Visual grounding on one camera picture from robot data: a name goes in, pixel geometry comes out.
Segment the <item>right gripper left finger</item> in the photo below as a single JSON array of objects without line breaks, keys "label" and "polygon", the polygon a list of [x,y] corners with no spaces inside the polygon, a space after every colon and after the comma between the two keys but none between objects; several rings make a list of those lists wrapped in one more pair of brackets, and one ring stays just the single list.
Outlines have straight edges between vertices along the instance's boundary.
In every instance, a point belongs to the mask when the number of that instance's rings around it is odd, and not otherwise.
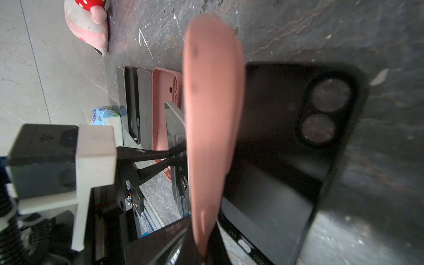
[{"label": "right gripper left finger", "polygon": [[203,262],[204,258],[198,252],[195,244],[192,222],[190,221],[184,234],[176,265],[202,265]]}]

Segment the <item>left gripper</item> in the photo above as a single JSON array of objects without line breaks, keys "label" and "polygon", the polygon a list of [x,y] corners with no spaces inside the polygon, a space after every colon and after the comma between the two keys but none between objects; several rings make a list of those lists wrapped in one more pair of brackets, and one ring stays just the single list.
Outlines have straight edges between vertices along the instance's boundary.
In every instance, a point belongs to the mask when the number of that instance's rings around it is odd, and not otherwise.
[{"label": "left gripper", "polygon": [[[166,168],[174,168],[178,181],[185,181],[187,188],[187,156],[173,157],[185,152],[186,141],[170,150],[145,150],[117,147],[117,166],[132,187],[149,181]],[[161,160],[154,165],[138,169],[135,162]],[[94,188],[89,201],[85,248],[82,252],[84,265],[125,265],[125,248],[141,237],[139,216],[122,197],[115,186]]]}]

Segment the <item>long black phone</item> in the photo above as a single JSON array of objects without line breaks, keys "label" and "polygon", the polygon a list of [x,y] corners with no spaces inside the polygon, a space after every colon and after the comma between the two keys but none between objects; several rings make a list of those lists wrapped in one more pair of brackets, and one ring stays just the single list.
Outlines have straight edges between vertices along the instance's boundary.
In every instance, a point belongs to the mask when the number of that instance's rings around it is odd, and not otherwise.
[{"label": "long black phone", "polygon": [[153,150],[152,145],[152,72],[137,69],[139,90],[140,145]]}]

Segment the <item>phone with pink edge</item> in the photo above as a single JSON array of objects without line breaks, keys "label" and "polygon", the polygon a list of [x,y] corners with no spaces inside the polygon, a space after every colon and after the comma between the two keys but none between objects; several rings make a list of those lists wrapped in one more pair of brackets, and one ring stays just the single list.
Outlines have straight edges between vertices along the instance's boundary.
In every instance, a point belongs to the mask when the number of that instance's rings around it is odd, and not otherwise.
[{"label": "phone with pink edge", "polygon": [[[184,121],[184,113],[180,108],[176,106],[173,102],[165,103],[165,115],[166,115],[166,128],[167,128],[167,140],[169,150],[175,147],[177,144],[180,144],[183,140],[186,141],[186,129]],[[178,153],[173,157],[182,157],[187,156],[187,151]],[[177,177],[174,176],[174,168],[171,170],[171,181],[172,181],[172,191],[174,201],[177,205],[178,212],[181,217],[186,217],[191,214],[191,205],[189,199],[189,181],[187,173],[187,188],[185,186],[185,181],[178,181]]]}]

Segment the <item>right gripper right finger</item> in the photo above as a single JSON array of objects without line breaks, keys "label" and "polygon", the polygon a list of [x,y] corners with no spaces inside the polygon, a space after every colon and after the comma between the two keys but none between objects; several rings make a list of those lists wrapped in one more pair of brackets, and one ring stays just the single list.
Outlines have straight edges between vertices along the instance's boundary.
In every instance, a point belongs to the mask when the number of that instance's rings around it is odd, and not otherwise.
[{"label": "right gripper right finger", "polygon": [[207,265],[232,265],[227,254],[219,226],[216,223],[208,241],[206,253]]}]

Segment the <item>black phone case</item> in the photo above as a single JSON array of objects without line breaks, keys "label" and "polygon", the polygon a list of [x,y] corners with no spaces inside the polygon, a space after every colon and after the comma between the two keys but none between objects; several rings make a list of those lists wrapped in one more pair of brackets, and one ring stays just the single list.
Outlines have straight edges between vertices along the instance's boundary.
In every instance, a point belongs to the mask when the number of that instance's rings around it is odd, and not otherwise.
[{"label": "black phone case", "polygon": [[124,77],[127,99],[128,132],[132,139],[137,144],[140,144],[139,87],[136,68],[125,67]]},{"label": "black phone case", "polygon": [[368,97],[343,63],[250,62],[219,223],[259,265],[293,265]]}]

